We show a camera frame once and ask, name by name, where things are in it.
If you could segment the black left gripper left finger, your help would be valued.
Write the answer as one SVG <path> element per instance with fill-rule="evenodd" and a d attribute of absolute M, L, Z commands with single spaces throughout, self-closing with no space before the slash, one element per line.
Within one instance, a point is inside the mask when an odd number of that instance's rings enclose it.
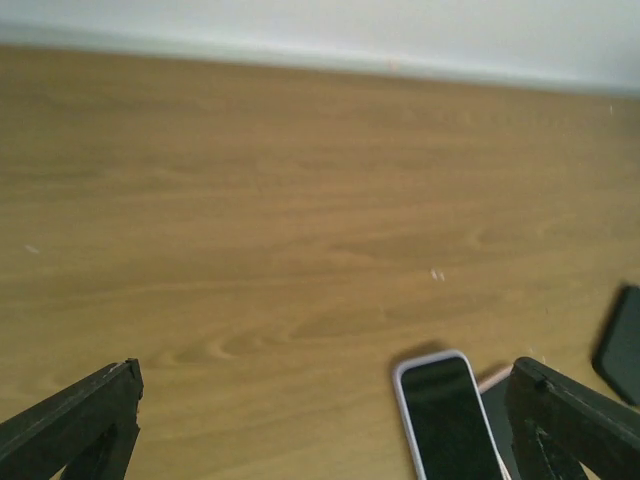
<path fill-rule="evenodd" d="M 139 361 L 109 364 L 1 423 L 3 479 L 123 479 L 140 427 Z"/>

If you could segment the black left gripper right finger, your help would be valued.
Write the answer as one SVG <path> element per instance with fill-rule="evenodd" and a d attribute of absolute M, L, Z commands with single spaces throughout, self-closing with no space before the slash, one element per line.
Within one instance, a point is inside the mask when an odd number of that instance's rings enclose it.
<path fill-rule="evenodd" d="M 639 413 L 530 357 L 514 364 L 505 405 L 523 479 L 639 477 Z"/>

